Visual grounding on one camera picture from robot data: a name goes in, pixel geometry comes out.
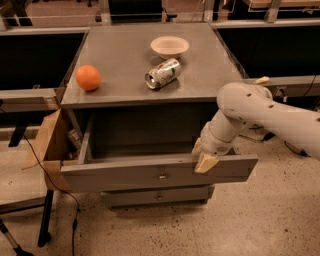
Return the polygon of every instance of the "orange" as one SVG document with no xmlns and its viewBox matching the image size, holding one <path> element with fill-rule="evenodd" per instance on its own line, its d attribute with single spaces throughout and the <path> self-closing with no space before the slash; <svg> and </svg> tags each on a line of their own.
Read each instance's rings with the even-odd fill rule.
<svg viewBox="0 0 320 256">
<path fill-rule="evenodd" d="M 84 65 L 78 68 L 76 81 L 85 91 L 92 91 L 100 86 L 101 75 L 94 66 Z"/>
</svg>

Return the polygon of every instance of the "soda can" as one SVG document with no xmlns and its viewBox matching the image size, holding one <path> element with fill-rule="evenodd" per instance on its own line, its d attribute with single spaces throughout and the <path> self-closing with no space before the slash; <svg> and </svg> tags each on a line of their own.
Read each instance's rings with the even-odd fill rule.
<svg viewBox="0 0 320 256">
<path fill-rule="evenodd" d="M 145 75 L 145 80 L 150 89 L 160 89 L 176 79 L 180 74 L 180 63 L 172 58 L 149 70 Z"/>
</svg>

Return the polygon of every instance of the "drawer handle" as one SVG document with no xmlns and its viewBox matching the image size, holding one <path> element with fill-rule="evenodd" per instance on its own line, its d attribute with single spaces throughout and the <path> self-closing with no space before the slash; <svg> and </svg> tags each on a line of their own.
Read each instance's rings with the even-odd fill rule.
<svg viewBox="0 0 320 256">
<path fill-rule="evenodd" d="M 159 180 L 160 180 L 160 182 L 165 182 L 168 180 L 168 177 L 166 175 L 164 175 L 163 173 L 161 173 L 159 176 Z"/>
</svg>

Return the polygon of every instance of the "chair leg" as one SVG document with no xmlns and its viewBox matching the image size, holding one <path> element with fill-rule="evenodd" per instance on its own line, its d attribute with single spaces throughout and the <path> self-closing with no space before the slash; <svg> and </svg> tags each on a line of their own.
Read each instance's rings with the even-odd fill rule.
<svg viewBox="0 0 320 256">
<path fill-rule="evenodd" d="M 33 256 L 32 253 L 22 250 L 21 246 L 17 244 L 12 235 L 10 234 L 7 227 L 4 225 L 3 221 L 0 219 L 0 230 L 5 235 L 9 243 L 11 244 L 13 250 L 17 253 L 17 256 Z"/>
<path fill-rule="evenodd" d="M 53 190 L 47 191 L 47 196 L 45 199 L 44 210 L 42 215 L 42 222 L 40 227 L 40 234 L 38 240 L 38 246 L 43 247 L 47 242 L 51 240 L 51 234 L 48 232 L 50 215 L 51 215 L 51 207 L 53 200 Z"/>
</svg>

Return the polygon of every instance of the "chair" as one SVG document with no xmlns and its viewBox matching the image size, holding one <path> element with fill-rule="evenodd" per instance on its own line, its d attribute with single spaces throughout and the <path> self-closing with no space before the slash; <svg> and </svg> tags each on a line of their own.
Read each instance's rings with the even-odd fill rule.
<svg viewBox="0 0 320 256">
<path fill-rule="evenodd" d="M 172 10 L 162 7 L 161 0 L 108 0 L 108 4 L 113 23 L 160 22 L 163 12 L 166 15 L 166 22 L 177 17 Z"/>
</svg>

